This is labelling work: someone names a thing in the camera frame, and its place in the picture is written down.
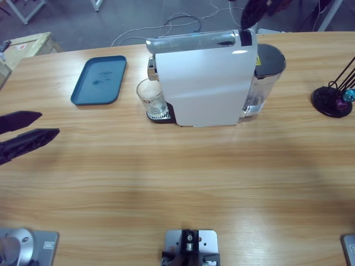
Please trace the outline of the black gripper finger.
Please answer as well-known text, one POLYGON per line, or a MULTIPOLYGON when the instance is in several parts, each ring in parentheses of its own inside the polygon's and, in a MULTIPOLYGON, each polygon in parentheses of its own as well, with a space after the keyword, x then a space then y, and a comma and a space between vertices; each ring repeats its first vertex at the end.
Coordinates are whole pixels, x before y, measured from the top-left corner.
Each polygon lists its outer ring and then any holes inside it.
POLYGON ((0 117, 0 134, 16 131, 29 126, 42 116, 36 111, 16 111, 0 117))
POLYGON ((59 129, 34 129, 1 142, 1 165, 51 142, 59 129))
POLYGON ((266 2, 266 13, 269 16, 273 16, 275 13, 278 13, 284 10, 287 7, 286 0, 268 0, 266 2))
POLYGON ((241 16, 241 29, 254 26, 263 17, 263 1, 249 0, 241 16))

